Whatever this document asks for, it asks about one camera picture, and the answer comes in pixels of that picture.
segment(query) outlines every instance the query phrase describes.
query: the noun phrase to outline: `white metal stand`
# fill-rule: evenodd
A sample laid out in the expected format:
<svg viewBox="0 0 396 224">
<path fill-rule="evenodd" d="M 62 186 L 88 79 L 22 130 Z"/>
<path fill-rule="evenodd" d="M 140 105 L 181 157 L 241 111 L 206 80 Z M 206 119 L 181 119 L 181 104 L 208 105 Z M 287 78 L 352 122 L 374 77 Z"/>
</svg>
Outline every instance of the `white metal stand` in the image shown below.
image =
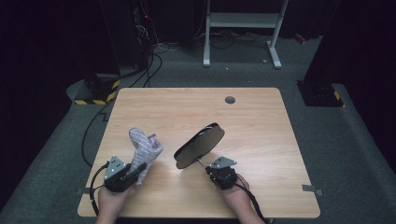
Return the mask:
<svg viewBox="0 0 396 224">
<path fill-rule="evenodd" d="M 285 16 L 289 0 L 284 0 L 279 13 L 224 13 L 210 12 L 210 0 L 207 1 L 206 31 L 204 47 L 204 67 L 210 66 L 210 27 L 250 27 L 250 28 L 273 28 L 272 40 L 267 41 L 267 46 L 276 69 L 282 64 L 277 56 L 275 44 L 279 30 Z"/>
</svg>

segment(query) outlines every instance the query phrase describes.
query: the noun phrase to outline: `sock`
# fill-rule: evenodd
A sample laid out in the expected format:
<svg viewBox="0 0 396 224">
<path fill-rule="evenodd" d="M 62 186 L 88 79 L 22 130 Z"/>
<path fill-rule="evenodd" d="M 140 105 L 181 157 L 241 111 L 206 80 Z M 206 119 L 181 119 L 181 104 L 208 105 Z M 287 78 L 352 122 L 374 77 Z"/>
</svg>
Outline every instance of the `sock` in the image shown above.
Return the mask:
<svg viewBox="0 0 396 224">
<path fill-rule="evenodd" d="M 132 159 L 130 172 L 133 172 L 144 162 L 148 165 L 147 168 L 140 173 L 139 179 L 135 183 L 139 187 L 142 185 L 143 179 L 145 178 L 149 167 L 163 151 L 163 146 L 157 140 L 155 133 L 149 137 L 146 137 L 143 131 L 137 128 L 132 128 L 129 131 L 129 137 L 131 138 L 132 144 L 136 148 L 136 151 L 134 152 L 134 158 Z"/>
</svg>

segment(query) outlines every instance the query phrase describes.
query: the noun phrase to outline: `light wood table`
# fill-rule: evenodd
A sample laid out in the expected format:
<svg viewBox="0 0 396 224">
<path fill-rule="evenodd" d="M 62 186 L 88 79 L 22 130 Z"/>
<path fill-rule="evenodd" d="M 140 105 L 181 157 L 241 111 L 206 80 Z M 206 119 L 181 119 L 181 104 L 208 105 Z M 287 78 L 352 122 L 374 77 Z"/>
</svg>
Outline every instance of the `light wood table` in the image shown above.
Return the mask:
<svg viewBox="0 0 396 224">
<path fill-rule="evenodd" d="M 225 98 L 232 96 L 234 104 Z M 318 217 L 320 210 L 290 120 L 275 88 L 150 88 L 120 90 L 99 147 L 93 174 L 116 155 L 131 162 L 134 147 L 128 132 L 137 127 L 156 133 L 163 144 L 143 181 L 120 214 L 122 217 L 235 217 L 198 162 L 176 168 L 174 153 L 206 125 L 225 131 L 216 147 L 202 158 L 236 160 L 233 166 L 250 184 L 265 217 Z M 104 172 L 95 186 L 103 183 Z M 88 195 L 78 213 L 94 217 Z"/>
</svg>

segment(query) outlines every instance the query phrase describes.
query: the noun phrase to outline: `hand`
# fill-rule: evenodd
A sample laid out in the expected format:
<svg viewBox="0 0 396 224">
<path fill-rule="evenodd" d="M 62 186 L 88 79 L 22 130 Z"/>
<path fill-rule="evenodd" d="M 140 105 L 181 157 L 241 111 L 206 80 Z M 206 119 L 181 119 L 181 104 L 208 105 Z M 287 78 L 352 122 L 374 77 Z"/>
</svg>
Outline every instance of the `hand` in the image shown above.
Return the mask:
<svg viewBox="0 0 396 224">
<path fill-rule="evenodd" d="M 249 190 L 250 188 L 248 182 L 241 175 L 238 175 L 236 184 L 240 186 L 245 186 L 247 190 Z M 250 198 L 244 190 L 237 186 L 233 186 L 232 188 L 225 190 L 221 190 L 218 188 L 218 190 L 220 191 L 220 194 L 223 196 L 224 201 L 227 203 L 227 205 L 231 209 L 233 209 L 241 224 L 264 223 L 264 221 L 251 207 Z"/>
<path fill-rule="evenodd" d="M 99 189 L 99 216 L 96 224 L 115 223 L 128 194 L 134 188 L 134 185 L 126 189 L 124 192 L 111 192 L 106 187 Z"/>
</svg>

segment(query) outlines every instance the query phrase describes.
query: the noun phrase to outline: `wooden tabletop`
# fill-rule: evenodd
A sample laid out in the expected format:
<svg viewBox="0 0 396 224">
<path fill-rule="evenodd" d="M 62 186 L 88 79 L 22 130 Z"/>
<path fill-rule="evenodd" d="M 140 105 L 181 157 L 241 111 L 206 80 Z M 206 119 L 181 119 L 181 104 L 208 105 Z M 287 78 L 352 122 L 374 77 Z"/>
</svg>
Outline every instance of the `wooden tabletop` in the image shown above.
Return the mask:
<svg viewBox="0 0 396 224">
<path fill-rule="evenodd" d="M 225 98 L 232 96 L 233 104 Z M 156 133 L 163 153 L 134 190 L 122 217 L 235 217 L 198 162 L 178 170 L 174 153 L 206 125 L 216 122 L 225 131 L 205 164 L 219 156 L 250 185 L 265 217 L 318 217 L 320 210 L 298 148 L 290 120 L 275 88 L 147 88 L 122 89 L 99 147 L 93 174 L 116 155 L 131 162 L 134 146 L 128 132 L 136 127 Z M 103 183 L 104 172 L 95 186 Z M 78 213 L 94 217 L 88 195 Z"/>
</svg>

